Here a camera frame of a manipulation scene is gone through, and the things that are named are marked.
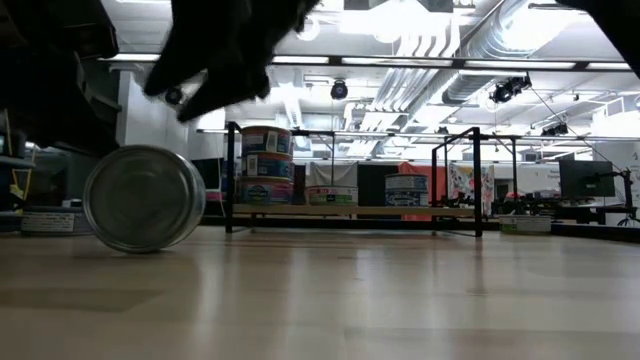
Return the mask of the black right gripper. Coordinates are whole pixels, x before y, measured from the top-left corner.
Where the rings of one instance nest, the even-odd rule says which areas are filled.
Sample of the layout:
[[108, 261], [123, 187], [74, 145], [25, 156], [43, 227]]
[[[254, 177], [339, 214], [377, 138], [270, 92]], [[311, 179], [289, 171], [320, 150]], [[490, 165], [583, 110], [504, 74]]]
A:
[[[157, 96], [215, 63], [234, 60], [245, 49], [249, 60], [266, 60], [275, 45], [296, 32], [320, 0], [171, 0], [172, 28], [167, 54], [149, 72], [143, 91]], [[211, 111], [270, 92], [266, 74], [246, 80], [207, 80], [177, 115], [187, 123]]]

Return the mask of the silver-lid can green label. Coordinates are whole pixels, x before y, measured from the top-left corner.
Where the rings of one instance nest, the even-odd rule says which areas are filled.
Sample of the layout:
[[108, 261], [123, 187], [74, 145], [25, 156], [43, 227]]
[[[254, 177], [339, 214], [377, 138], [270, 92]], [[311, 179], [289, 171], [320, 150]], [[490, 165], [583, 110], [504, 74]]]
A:
[[510, 234], [549, 234], [552, 218], [538, 215], [502, 215], [500, 231]]
[[183, 156], [152, 145], [128, 145], [101, 159], [90, 173], [83, 210], [107, 247], [148, 254], [174, 246], [199, 225], [206, 186]]

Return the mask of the silver-lid can pink label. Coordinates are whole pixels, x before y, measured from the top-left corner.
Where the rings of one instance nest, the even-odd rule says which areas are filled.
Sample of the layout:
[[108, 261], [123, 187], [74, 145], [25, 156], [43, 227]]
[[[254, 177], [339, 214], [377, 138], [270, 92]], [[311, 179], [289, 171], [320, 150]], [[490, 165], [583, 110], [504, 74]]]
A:
[[357, 206], [358, 188], [346, 186], [312, 186], [306, 189], [310, 205]]

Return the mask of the black computer monitor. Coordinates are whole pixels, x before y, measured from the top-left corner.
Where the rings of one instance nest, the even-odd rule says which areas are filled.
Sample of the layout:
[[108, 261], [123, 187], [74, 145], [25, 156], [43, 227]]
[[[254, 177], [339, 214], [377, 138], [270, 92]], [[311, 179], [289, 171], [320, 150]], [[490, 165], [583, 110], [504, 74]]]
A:
[[560, 189], [564, 198], [614, 197], [613, 164], [607, 161], [561, 160]]
[[192, 160], [192, 164], [200, 173], [207, 190], [221, 189], [222, 158]]

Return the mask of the black partition panel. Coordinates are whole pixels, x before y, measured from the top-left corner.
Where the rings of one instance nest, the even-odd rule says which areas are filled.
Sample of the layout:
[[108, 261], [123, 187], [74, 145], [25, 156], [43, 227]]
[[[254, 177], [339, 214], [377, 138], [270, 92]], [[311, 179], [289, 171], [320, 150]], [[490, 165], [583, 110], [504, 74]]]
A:
[[382, 165], [358, 165], [358, 205], [385, 205], [385, 175], [387, 169]]
[[293, 205], [306, 204], [306, 166], [296, 165], [294, 167]]

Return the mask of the white hanging cloth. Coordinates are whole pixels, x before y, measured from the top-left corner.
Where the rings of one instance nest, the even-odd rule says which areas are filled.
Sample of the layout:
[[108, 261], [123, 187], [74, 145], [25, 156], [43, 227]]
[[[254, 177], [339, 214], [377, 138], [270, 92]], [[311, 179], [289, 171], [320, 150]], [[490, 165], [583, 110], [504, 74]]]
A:
[[358, 163], [308, 164], [306, 186], [341, 186], [356, 187], [358, 185]]

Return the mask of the colourful poster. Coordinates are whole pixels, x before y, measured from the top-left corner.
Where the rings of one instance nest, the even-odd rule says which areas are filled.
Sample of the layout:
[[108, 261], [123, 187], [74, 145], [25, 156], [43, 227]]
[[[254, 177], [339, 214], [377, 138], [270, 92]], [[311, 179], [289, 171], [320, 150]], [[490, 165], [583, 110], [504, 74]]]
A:
[[[495, 194], [495, 169], [493, 165], [481, 167], [481, 199], [492, 202]], [[448, 167], [448, 196], [457, 198], [460, 193], [471, 198], [475, 195], [474, 168], [451, 164]]]

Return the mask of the long ceiling light strip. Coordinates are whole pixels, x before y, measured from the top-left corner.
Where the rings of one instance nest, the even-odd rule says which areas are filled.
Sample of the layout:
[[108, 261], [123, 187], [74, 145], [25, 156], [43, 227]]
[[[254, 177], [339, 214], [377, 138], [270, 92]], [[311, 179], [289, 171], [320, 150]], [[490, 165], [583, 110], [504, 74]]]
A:
[[502, 69], [504, 71], [632, 72], [635, 70], [625, 62], [397, 56], [276, 55], [271, 63], [279, 66], [473, 69], [481, 71]]

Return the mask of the black background table frame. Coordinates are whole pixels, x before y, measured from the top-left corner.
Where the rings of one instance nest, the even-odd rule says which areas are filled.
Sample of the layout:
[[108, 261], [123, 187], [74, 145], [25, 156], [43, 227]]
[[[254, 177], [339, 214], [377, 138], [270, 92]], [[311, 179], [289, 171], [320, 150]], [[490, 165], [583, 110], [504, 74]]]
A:
[[[326, 148], [331, 152], [329, 157], [322, 157], [321, 159], [324, 161], [329, 160], [331, 162], [331, 166], [335, 164], [335, 147], [336, 147], [336, 132], [335, 131], [325, 131], [325, 130], [303, 130], [303, 129], [293, 129], [291, 131], [292, 136], [302, 136], [302, 137], [317, 137], [320, 139]], [[320, 158], [314, 158], [314, 161], [320, 161]]]
[[[520, 199], [520, 195], [519, 195], [519, 189], [518, 189], [518, 177], [517, 177], [517, 167], [518, 167], [518, 160], [517, 160], [517, 140], [521, 138], [520, 135], [498, 135], [496, 133], [492, 133], [492, 134], [484, 134], [483, 137], [486, 140], [495, 140], [497, 141], [499, 144], [501, 144], [505, 149], [509, 150], [511, 152], [511, 164], [512, 164], [512, 182], [513, 182], [513, 189], [512, 189], [512, 194], [513, 194], [513, 200], [515, 202], [518, 202]], [[509, 140], [511, 142], [510, 146], [507, 146], [503, 143], [504, 140]]]

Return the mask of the silver ventilation duct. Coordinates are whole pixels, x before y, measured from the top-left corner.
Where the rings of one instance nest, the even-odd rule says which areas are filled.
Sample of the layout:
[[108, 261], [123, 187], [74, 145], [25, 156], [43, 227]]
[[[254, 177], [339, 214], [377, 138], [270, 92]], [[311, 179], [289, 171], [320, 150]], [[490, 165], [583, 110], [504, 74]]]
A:
[[[464, 38], [453, 25], [441, 37], [411, 37], [409, 55], [452, 55], [489, 60], [528, 59], [567, 27], [533, 0], [500, 0], [487, 17]], [[469, 70], [389, 70], [371, 106], [376, 111], [404, 112], [409, 125], [433, 130], [494, 81], [492, 75]]]

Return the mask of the black aluminium table frame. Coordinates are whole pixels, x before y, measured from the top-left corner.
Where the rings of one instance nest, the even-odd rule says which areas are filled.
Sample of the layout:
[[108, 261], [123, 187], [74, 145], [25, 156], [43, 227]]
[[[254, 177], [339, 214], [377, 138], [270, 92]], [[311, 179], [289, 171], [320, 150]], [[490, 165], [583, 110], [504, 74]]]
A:
[[[475, 232], [474, 222], [416, 222], [387, 219], [301, 219], [301, 218], [234, 218], [234, 227], [311, 228], [348, 230], [415, 230]], [[640, 245], [640, 228], [601, 225], [551, 225], [551, 235], [597, 239]]]

